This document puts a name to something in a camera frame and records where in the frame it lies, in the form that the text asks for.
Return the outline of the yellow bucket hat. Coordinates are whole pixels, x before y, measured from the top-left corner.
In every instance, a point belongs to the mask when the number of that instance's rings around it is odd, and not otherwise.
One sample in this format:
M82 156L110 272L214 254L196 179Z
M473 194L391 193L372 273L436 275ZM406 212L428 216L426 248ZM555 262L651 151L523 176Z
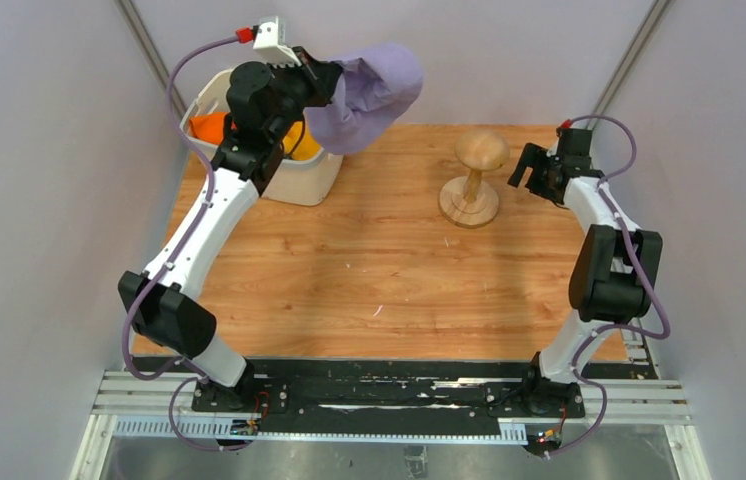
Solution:
M302 122L296 122L287 132L282 141L284 158L293 161L308 161L316 157L322 150L321 145L314 139Z

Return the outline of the wooden hat stand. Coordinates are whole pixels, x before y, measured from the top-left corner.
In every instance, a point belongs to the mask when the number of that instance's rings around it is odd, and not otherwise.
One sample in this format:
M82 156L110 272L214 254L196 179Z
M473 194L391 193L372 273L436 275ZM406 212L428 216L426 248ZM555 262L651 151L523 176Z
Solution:
M468 173L451 179L442 187L439 210L460 228L481 228L495 219L500 205L496 190L483 179L483 175L499 170L508 162L510 145L495 131L477 129L457 139L454 155Z

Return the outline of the white plastic basket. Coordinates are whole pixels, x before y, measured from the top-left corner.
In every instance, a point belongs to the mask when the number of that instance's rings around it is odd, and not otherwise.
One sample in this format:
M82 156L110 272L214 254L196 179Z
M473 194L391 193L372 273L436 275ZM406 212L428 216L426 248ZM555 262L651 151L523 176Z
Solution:
M231 73L232 69L217 73L190 103L180 121L180 128L209 160L213 158L217 144L198 139L189 122L200 115L217 112L225 115L229 111L225 95ZM323 149L306 160L284 159L263 197L288 204L318 205L329 194L343 159L343 155L335 155Z

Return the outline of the purple bucket hat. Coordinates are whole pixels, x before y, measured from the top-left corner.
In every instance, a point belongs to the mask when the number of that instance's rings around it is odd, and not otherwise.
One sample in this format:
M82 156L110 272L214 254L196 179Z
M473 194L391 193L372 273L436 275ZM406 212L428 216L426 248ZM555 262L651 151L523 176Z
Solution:
M307 130L329 153L350 155L364 150L421 95L422 64L404 45L379 43L330 61L342 68L332 102L306 110Z

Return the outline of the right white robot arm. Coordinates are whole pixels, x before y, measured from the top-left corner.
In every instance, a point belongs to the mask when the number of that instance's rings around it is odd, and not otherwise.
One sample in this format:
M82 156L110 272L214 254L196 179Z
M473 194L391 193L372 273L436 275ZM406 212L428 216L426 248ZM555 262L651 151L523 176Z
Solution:
M585 234L568 284L571 314L550 345L535 354L519 389L523 408L544 417L574 404L577 374L610 331L629 327L653 301L661 235L641 229L617 206L592 165L592 133L564 123L552 148L524 146L508 183L571 211Z

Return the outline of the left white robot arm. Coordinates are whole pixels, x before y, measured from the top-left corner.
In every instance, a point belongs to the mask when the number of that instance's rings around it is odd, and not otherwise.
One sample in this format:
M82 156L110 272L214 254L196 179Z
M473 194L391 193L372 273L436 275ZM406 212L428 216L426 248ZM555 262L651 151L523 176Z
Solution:
M127 370L149 381L130 352L137 333L175 353L161 367L184 364L199 379L218 384L217 400L232 413L247 411L255 386L247 359L217 331L216 317L201 306L207 275L221 248L267 189L285 158L284 139L308 108L331 104L343 67L319 61L303 48L280 64L249 61L228 78L223 139L213 157L199 156L206 177L200 195L162 251L141 273L127 271L119 292L127 309L122 353Z

